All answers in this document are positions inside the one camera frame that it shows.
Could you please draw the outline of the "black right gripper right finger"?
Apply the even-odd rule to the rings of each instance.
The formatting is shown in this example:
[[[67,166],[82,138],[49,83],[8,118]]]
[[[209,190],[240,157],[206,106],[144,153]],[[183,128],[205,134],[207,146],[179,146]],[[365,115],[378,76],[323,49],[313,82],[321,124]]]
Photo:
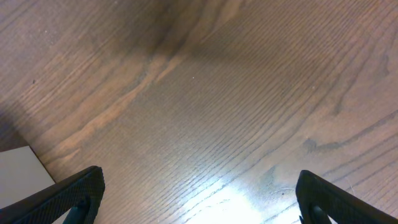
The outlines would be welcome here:
[[[397,219],[356,198],[320,176],[302,170],[295,188],[302,224],[380,223],[397,224]]]

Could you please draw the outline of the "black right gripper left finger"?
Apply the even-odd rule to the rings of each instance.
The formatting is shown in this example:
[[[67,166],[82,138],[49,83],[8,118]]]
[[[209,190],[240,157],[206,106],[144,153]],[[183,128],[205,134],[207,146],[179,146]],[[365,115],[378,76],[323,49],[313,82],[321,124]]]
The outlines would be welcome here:
[[[103,198],[103,170],[90,166],[25,199],[1,209],[1,223],[94,222]]]

